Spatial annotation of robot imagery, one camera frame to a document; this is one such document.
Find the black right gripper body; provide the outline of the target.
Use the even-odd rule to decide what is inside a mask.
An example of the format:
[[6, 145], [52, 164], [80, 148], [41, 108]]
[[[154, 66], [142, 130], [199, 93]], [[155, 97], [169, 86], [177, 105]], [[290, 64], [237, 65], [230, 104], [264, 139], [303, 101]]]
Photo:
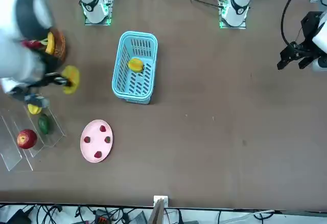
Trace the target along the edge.
[[61, 67], [62, 61], [54, 55], [48, 54], [46, 52], [38, 53], [40, 56], [40, 61], [44, 65], [44, 75], [41, 81], [53, 81], [53, 78], [47, 78], [46, 73], [57, 72]]

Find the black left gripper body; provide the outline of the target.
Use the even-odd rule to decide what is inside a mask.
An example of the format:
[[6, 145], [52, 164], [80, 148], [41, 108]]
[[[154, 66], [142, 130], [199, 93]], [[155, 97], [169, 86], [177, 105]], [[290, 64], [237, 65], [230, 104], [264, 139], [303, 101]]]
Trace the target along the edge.
[[301, 20], [302, 32], [304, 36], [304, 41], [296, 45], [298, 50], [307, 53], [320, 53], [321, 50], [313, 43], [312, 39], [318, 31], [318, 26], [320, 22], [322, 11], [310, 11]]

